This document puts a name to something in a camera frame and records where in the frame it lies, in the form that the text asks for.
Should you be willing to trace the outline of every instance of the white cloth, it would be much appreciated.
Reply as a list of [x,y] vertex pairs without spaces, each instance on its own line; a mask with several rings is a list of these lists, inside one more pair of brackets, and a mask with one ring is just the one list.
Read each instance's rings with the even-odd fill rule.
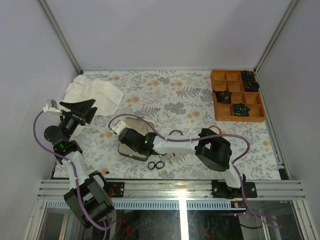
[[108,81],[99,78],[93,81],[79,75],[65,90],[62,102],[77,103],[95,99],[93,107],[97,107],[95,115],[109,116],[115,113],[124,93]]

